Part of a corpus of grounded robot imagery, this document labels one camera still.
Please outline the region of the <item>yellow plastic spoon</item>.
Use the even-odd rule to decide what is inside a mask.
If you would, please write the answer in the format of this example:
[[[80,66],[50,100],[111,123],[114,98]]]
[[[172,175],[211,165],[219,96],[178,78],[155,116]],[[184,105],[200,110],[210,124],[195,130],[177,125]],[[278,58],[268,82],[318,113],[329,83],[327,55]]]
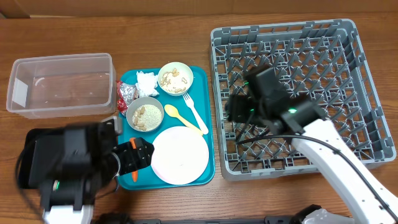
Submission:
[[[172,106],[172,105],[165,105],[164,106],[164,111],[173,118],[177,118],[179,121],[181,121],[186,127],[194,130],[196,133],[198,133],[199,135],[203,135],[203,132],[197,128],[196,126],[194,126],[192,123],[190,123],[189,121],[187,121],[185,118],[183,118],[179,112],[178,109],[176,109],[176,107]]]

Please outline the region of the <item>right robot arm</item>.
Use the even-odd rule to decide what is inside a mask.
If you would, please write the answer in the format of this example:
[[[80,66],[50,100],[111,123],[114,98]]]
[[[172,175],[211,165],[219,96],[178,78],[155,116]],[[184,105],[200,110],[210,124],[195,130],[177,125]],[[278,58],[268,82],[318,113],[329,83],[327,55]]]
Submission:
[[[397,197],[378,181],[338,134],[325,111],[306,95],[292,98],[268,65],[244,73],[246,95],[232,94],[228,121],[265,127],[269,134],[251,139],[286,139],[334,188],[349,208],[353,223],[397,223]]]

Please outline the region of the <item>pink round plate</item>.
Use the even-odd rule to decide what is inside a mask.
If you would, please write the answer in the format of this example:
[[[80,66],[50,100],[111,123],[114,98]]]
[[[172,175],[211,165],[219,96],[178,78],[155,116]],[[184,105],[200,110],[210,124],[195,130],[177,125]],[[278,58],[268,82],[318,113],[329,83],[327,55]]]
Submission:
[[[162,131],[153,146],[152,170],[168,184],[189,184],[208,165],[210,153],[205,139],[188,127],[175,126]]]

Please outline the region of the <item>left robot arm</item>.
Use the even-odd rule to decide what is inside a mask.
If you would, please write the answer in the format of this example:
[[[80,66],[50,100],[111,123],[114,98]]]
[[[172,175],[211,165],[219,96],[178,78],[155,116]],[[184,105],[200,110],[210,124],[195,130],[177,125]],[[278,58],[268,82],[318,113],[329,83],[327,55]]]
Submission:
[[[120,175],[150,166],[153,144],[143,138],[119,143],[120,133],[110,119],[40,129],[27,140],[28,186],[40,192],[45,223],[91,223],[98,191]]]

